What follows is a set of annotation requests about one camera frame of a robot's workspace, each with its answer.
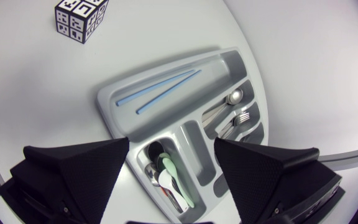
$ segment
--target white spoon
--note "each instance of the white spoon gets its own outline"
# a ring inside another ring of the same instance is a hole
[[[172,192],[174,198],[177,200],[180,208],[183,211],[186,211],[189,208],[189,205],[187,204],[186,200],[173,188],[172,176],[168,173],[166,169],[164,169],[160,173],[160,176],[158,177],[158,182],[161,187],[168,189]]]

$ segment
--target white table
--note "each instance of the white table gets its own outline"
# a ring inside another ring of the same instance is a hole
[[[220,0],[113,1],[85,45],[55,30],[58,1],[0,1],[0,173],[26,145],[55,147],[110,139],[96,107],[107,84],[180,58],[239,47],[257,95],[262,81],[240,28]],[[266,105],[259,105],[267,111]],[[0,198],[0,218],[18,222]],[[104,223],[168,222],[124,164]],[[239,223],[230,195],[203,220]]]

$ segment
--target silver spoon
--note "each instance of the silver spoon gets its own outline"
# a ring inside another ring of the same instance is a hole
[[[204,114],[203,120],[203,128],[205,128],[212,120],[225,108],[227,105],[236,105],[240,103],[244,93],[241,89],[236,88],[233,92],[226,96],[225,102],[222,105],[219,105],[215,109],[211,110]]]
[[[157,170],[157,166],[154,163],[149,163],[144,169],[146,176],[149,178],[150,182],[154,187],[159,187],[158,177],[160,173]]]

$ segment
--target light blue chopstick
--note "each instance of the light blue chopstick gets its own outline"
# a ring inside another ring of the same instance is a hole
[[[159,82],[159,83],[157,83],[157,84],[154,84],[154,85],[152,85],[152,86],[150,86],[150,87],[147,87],[146,89],[143,89],[143,90],[141,90],[141,91],[138,91],[138,92],[136,92],[136,93],[134,93],[134,94],[132,94],[132,95],[129,95],[129,96],[127,96],[127,97],[125,97],[125,98],[123,98],[123,99],[117,101],[117,102],[116,102],[116,105],[117,105],[117,106],[124,105],[124,104],[130,102],[131,100],[133,100],[133,99],[135,99],[135,98],[137,98],[137,97],[140,97],[140,96],[142,96],[142,95],[144,95],[144,94],[146,94],[146,93],[148,93],[148,92],[150,92],[150,91],[152,91],[152,90],[155,90],[155,89],[158,88],[158,87],[161,87],[161,86],[163,86],[163,85],[165,85],[165,84],[168,84],[168,83],[170,83],[170,82],[172,82],[172,81],[175,81],[175,80],[177,80],[178,78],[181,78],[181,77],[183,77],[183,76],[185,76],[185,75],[188,75],[188,74],[190,74],[190,73],[192,73],[192,72],[194,72],[194,70],[191,70],[191,71],[188,71],[188,72],[179,74],[179,75],[174,76],[174,77],[172,77],[172,78],[169,78],[169,79],[167,79],[167,80],[165,80],[165,81],[162,81],[162,82]]]
[[[145,105],[143,105],[141,108],[139,108],[136,113],[137,114],[141,114],[143,113],[145,110],[149,109],[151,106],[153,106],[156,102],[160,101],[164,96],[167,96],[169,93],[171,93],[173,90],[177,89],[180,85],[184,84],[186,81],[188,81],[189,79],[193,78],[195,75],[199,74],[201,72],[201,70],[198,70],[197,72],[195,72],[194,74],[190,75],[189,77],[185,78],[184,80],[178,82],[176,85],[174,85],[173,87],[169,88],[167,91],[159,94],[159,96],[157,96],[156,98],[152,99],[151,101],[149,101],[148,103],[146,103]]]

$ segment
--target fiducial marker cube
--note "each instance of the fiducial marker cube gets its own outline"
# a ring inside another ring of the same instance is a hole
[[[100,25],[108,0],[62,0],[55,6],[57,32],[85,44]]]

